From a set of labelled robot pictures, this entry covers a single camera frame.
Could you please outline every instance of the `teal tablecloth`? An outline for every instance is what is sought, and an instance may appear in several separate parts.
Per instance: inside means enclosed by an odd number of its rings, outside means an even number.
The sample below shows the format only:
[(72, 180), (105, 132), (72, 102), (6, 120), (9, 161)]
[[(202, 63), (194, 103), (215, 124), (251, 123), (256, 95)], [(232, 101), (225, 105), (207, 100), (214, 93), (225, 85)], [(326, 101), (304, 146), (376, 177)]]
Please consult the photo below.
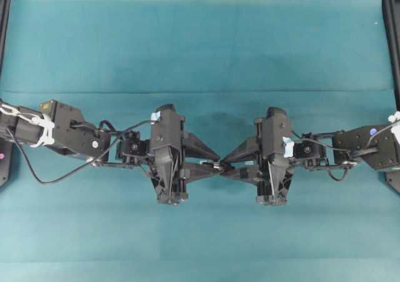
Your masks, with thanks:
[[(119, 128), (174, 103), (224, 156), (268, 106), (298, 133), (385, 123), (392, 81), (381, 0), (12, 0), (0, 90)], [(27, 151), (44, 179), (80, 164)], [(297, 170), (280, 208), (220, 177), (173, 207), (139, 171), (89, 168), (40, 186), (14, 157), (0, 190), (1, 281), (399, 279), (400, 197), (365, 165), (343, 183)]]

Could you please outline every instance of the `black cable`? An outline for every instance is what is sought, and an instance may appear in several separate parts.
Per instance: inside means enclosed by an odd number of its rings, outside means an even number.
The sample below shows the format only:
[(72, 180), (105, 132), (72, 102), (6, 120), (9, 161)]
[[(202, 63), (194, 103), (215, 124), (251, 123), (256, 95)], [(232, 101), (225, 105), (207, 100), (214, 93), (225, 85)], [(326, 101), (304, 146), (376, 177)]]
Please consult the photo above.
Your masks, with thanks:
[(113, 124), (111, 124), (108, 120), (104, 120), (104, 121), (101, 121), (100, 123), (99, 123), (99, 129), (102, 129), (103, 128), (103, 126), (104, 125), (106, 125), (109, 129), (110, 129), (110, 131), (111, 132), (116, 132), (117, 130), (114, 128), (114, 126), (113, 126)]
[(311, 142), (311, 143), (320, 144), (321, 146), (324, 146), (325, 148), (333, 149), (334, 151), (350, 152), (349, 149), (334, 148), (333, 146), (330, 146), (330, 145), (328, 145), (328, 144), (326, 144), (326, 143), (323, 143), (322, 141), (318, 141), (318, 140), (316, 140), (316, 139), (302, 138), (302, 137), (300, 137), (296, 132), (294, 132), (293, 130), (292, 130), (292, 134), (295, 135), (295, 137), (298, 138), (296, 141), (309, 141), (309, 142)]
[(69, 126), (71, 128), (82, 128), (82, 127), (84, 127), (86, 129), (89, 129), (89, 130), (93, 131), (95, 137), (97, 137), (97, 138), (99, 137), (99, 130), (96, 128), (95, 125), (93, 125), (91, 123), (87, 123), (87, 122), (83, 121), (81, 123), (71, 123)]
[(380, 129), (378, 132), (376, 132), (374, 135), (372, 135), (372, 136), (368, 139), (367, 144), (366, 144), (365, 147), (363, 147), (362, 149), (368, 148), (368, 147), (371, 145), (372, 140), (373, 140), (376, 136), (378, 136), (378, 135), (381, 134), (382, 132), (385, 132), (387, 129), (389, 129), (389, 128), (391, 128), (391, 127), (397, 125), (397, 124), (398, 124), (398, 121), (396, 121), (396, 122), (390, 124), (389, 126), (386, 126), (385, 128)]
[(327, 171), (329, 177), (331, 177), (333, 180), (335, 180), (335, 181), (337, 181), (337, 182), (341, 182), (341, 181), (343, 181), (344, 179), (346, 179), (346, 176), (348, 175), (349, 169), (348, 169), (348, 168), (345, 168), (345, 169), (344, 169), (342, 178), (337, 178), (337, 177), (335, 177), (335, 176), (332, 174), (332, 172), (331, 172), (331, 170), (330, 170), (329, 168), (327, 168), (326, 171)]
[(296, 132), (294, 132), (293, 130), (292, 130), (292, 134), (295, 135), (295, 137), (301, 139), (301, 137)]
[[(141, 126), (142, 124), (146, 124), (146, 123), (156, 123), (156, 122), (157, 122), (157, 121), (152, 121), (152, 120), (150, 120), (150, 119), (148, 119), (148, 120), (146, 120), (146, 121), (141, 121), (140, 123), (135, 124), (135, 125), (133, 125), (133, 126), (127, 128), (127, 129), (125, 129), (124, 131), (120, 132), (120, 133), (118, 134), (118, 136), (119, 136), (120, 134), (124, 134), (124, 133), (128, 132), (129, 130), (135, 129), (135, 128)], [(19, 143), (19, 141), (15, 138), (15, 135), (10, 131), (9, 128), (6, 128), (6, 130), (7, 130), (8, 134), (10, 134), (11, 139), (15, 142), (15, 144), (16, 144), (18, 150), (19, 150), (19, 151), (21, 152), (21, 154), (24, 156), (24, 159), (25, 159), (25, 161), (26, 161), (26, 163), (27, 163), (27, 165), (28, 165), (28, 167), (29, 167), (29, 170), (31, 171), (31, 173), (32, 173), (32, 175), (34, 176), (35, 180), (36, 180), (37, 182), (39, 182), (40, 184), (43, 184), (43, 185), (55, 184), (55, 183), (57, 183), (57, 182), (60, 182), (61, 180), (65, 179), (65, 178), (68, 178), (68, 177), (72, 176), (73, 174), (76, 174), (78, 171), (80, 171), (81, 169), (85, 168), (86, 166), (89, 166), (90, 164), (95, 163), (97, 159), (100, 159), (100, 158), (102, 158), (103, 156), (105, 156), (105, 155), (117, 144), (117, 142), (118, 142), (118, 140), (119, 140), (119, 137), (117, 137), (117, 138), (110, 144), (110, 146), (109, 146), (107, 149), (105, 149), (98, 157), (94, 158), (93, 160), (88, 161), (87, 163), (84, 163), (84, 164), (81, 165), (81, 166), (78, 166), (76, 169), (74, 169), (74, 170), (72, 170), (72, 171), (66, 173), (65, 175), (63, 175), (63, 176), (61, 176), (61, 177), (59, 177), (59, 178), (57, 178), (57, 179), (54, 179), (54, 180), (52, 180), (52, 181), (44, 182), (44, 181), (42, 181), (42, 180), (39, 179), (39, 177), (37, 176), (37, 174), (36, 174), (35, 171), (33, 170), (33, 167), (32, 167), (32, 165), (31, 165), (31, 162), (29, 161), (28, 156), (27, 156), (26, 153), (25, 153), (25, 150), (22, 148), (22, 146), (21, 146), (21, 144)]]
[(334, 151), (350, 152), (349, 149), (334, 148), (333, 146), (329, 146), (326, 143), (323, 143), (322, 141), (318, 141), (318, 140), (311, 139), (311, 138), (300, 138), (300, 139), (297, 139), (296, 141), (302, 141), (302, 142), (303, 141), (309, 141), (310, 143), (317, 143), (317, 144), (320, 144), (321, 146), (324, 146), (325, 148), (333, 149)]
[(98, 166), (108, 166), (110, 168), (128, 168), (132, 169), (136, 165), (134, 164), (127, 164), (127, 163), (121, 163), (121, 162), (104, 162), (104, 161), (99, 161), (97, 162)]

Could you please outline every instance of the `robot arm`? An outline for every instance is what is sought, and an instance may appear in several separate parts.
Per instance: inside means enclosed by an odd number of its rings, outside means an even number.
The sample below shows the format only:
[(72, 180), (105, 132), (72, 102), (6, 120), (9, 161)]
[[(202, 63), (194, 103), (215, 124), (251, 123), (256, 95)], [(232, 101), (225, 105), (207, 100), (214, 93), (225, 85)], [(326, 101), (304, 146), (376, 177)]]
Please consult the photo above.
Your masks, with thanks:
[[(159, 203), (178, 204), (188, 198), (186, 184), (222, 172), (214, 165), (219, 156), (184, 130), (184, 117), (178, 115), (173, 105), (158, 108), (152, 120), (116, 131), (108, 121), (103, 122), (111, 129), (103, 129), (102, 124), (97, 128), (85, 121), (78, 108), (55, 100), (42, 103), (40, 112), (4, 102), (0, 104), (0, 138), (3, 139), (0, 144), (16, 143), (24, 157), (21, 145), (28, 144), (34, 148), (45, 146), (58, 154), (86, 161), (59, 179), (42, 182), (26, 157), (32, 173), (42, 184), (58, 182), (88, 165), (140, 167), (151, 179)], [(140, 133), (133, 130), (142, 123), (152, 123), (150, 139), (140, 140)], [(116, 160), (120, 161), (117, 163), (108, 162), (114, 145), (117, 146)], [(191, 163), (186, 157), (211, 162)]]
[[(294, 168), (298, 166), (308, 171), (325, 170), (336, 181), (344, 180), (348, 171), (362, 161), (377, 171), (397, 174), (400, 170), (400, 147), (396, 137), (399, 119), (400, 113), (396, 113), (389, 118), (390, 125), (363, 126), (347, 132), (309, 133), (293, 141), (294, 132), (286, 112), (269, 108), (265, 118), (254, 122), (256, 135), (247, 138), (221, 161), (229, 165), (222, 176), (255, 185), (258, 203), (281, 205), (286, 203)], [(332, 146), (321, 142), (322, 139), (330, 139)], [(329, 163), (327, 149), (334, 151), (334, 164)], [(243, 161), (245, 166), (231, 166), (231, 163)], [(341, 178), (332, 174), (335, 169), (344, 171)], [(389, 182), (400, 192), (400, 184), (393, 179)]]

